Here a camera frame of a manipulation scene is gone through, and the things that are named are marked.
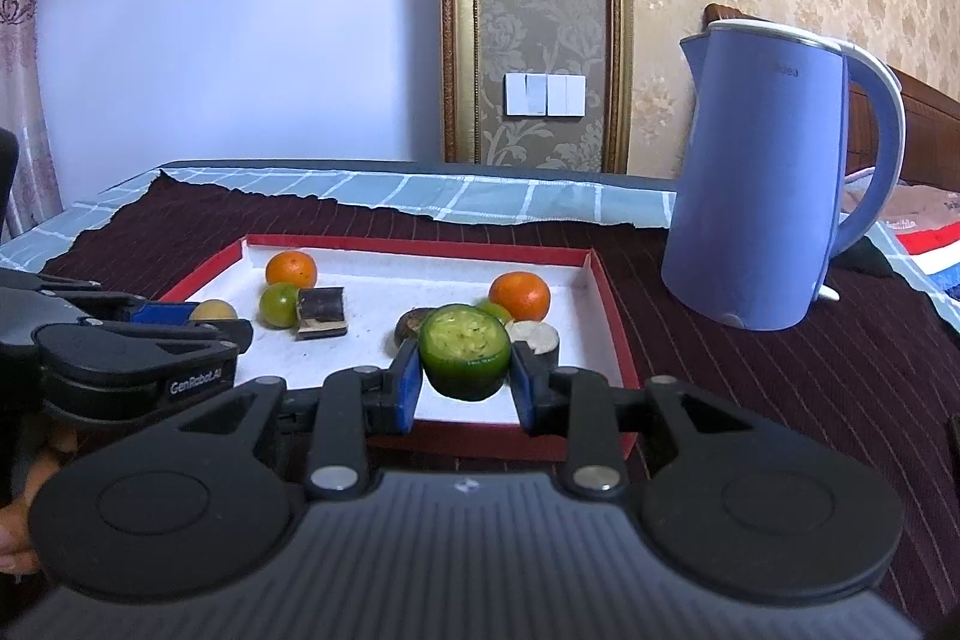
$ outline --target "curtain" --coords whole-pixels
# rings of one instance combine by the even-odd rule
[[[16,237],[62,210],[37,79],[37,0],[0,0],[0,125],[20,141],[7,207]]]

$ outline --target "human hand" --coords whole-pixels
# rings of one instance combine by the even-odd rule
[[[30,575],[40,569],[37,552],[30,545],[27,515],[37,491],[59,470],[61,458],[74,453],[77,453],[77,433],[51,423],[46,443],[27,472],[23,492],[8,506],[0,507],[0,573]]]

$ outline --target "wall switch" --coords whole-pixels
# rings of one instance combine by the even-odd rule
[[[526,74],[507,74],[504,76],[504,92],[507,95],[506,115],[527,114],[527,76]]]
[[[546,115],[546,74],[527,74],[527,115]]]
[[[566,75],[546,76],[546,114],[560,118],[566,114]]]
[[[582,118],[587,114],[587,78],[570,74],[566,78],[566,116]]]

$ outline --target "wooden headboard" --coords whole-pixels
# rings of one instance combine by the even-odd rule
[[[748,18],[733,6],[709,4],[704,9],[704,28],[714,20]],[[906,151],[901,178],[911,183],[933,185],[945,191],[960,191],[960,102],[934,90],[915,77],[894,68],[904,86]],[[877,162],[877,124],[870,103],[860,87],[851,86],[850,133],[847,172],[872,167]]]

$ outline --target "orange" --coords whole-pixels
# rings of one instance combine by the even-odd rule
[[[267,263],[267,285],[291,283],[296,287],[314,287],[317,284],[317,263],[299,250],[284,250]]]
[[[533,272],[507,272],[493,281],[488,297],[514,320],[542,320],[550,309],[550,289]]]

